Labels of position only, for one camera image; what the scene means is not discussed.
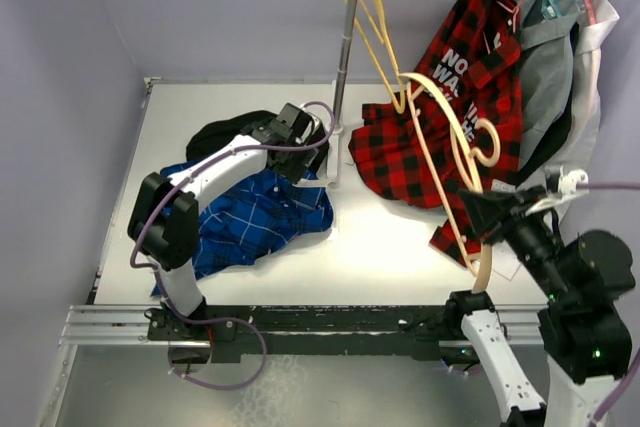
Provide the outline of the beige plastic hanger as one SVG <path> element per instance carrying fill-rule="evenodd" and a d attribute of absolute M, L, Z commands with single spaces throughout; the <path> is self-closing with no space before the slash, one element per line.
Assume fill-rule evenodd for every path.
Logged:
<path fill-rule="evenodd" d="M 482 244 L 478 252 L 470 253 L 468 251 L 467 236 L 462 233 L 458 225 L 458 219 L 445 190 L 444 179 L 440 176 L 440 172 L 429 150 L 424 129 L 420 124 L 416 101 L 421 94 L 428 93 L 444 115 L 448 122 L 447 143 L 449 145 L 445 150 L 449 154 L 449 159 L 453 162 L 451 170 L 457 174 L 462 186 L 467 190 L 480 193 L 484 192 L 479 168 L 491 168 L 495 166 L 500 159 L 501 144 L 497 129 L 494 124 L 486 118 L 481 118 L 476 122 L 476 126 L 484 131 L 490 140 L 491 153 L 485 154 L 481 148 L 470 145 L 450 102 L 431 79 L 416 72 L 400 73 L 400 78 L 404 81 L 406 101 L 419 146 L 429 172 L 431 173 L 436 191 L 440 197 L 441 205 L 447 214 L 447 220 L 453 233 L 455 244 L 461 254 L 464 266 L 474 275 L 471 292 L 474 294 L 482 293 L 487 289 L 491 278 L 492 248 L 486 244 Z"/>

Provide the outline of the blue plaid shirt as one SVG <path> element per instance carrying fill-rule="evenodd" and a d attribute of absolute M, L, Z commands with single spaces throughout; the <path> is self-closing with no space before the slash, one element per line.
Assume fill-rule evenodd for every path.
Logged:
<path fill-rule="evenodd" d="M 199 243 L 192 256 L 195 278 L 252 266 L 300 236 L 328 231 L 333 221 L 334 209 L 324 188 L 300 188 L 265 169 L 228 189 L 200 213 Z"/>

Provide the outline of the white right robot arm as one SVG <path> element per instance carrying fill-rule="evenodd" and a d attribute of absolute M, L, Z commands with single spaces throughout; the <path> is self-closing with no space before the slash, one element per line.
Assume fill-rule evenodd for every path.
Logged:
<path fill-rule="evenodd" d="M 515 357 L 489 295 L 451 293 L 446 330 L 478 356 L 504 426 L 601 426 L 639 369 L 631 334 L 615 308 L 634 289 L 632 253 L 619 237 L 590 230 L 569 244 L 544 221 L 561 204 L 587 194 L 584 184 L 551 191 L 460 192 L 475 235 L 506 242 L 547 298 L 537 313 L 547 354 L 549 396 L 542 398 Z"/>

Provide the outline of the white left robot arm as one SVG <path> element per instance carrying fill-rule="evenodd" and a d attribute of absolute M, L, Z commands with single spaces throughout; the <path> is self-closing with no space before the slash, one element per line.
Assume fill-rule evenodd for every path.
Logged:
<path fill-rule="evenodd" d="M 313 100 L 285 104 L 279 114 L 234 137 L 219 152 L 172 177 L 147 175 L 139 188 L 127 227 L 134 242 L 130 266 L 149 268 L 170 325 L 184 339 L 202 334 L 213 321 L 199 289 L 192 256 L 199 243 L 199 215 L 234 185 L 265 169 L 297 188 L 316 188 L 305 177 L 320 148 L 336 128 L 331 107 Z"/>

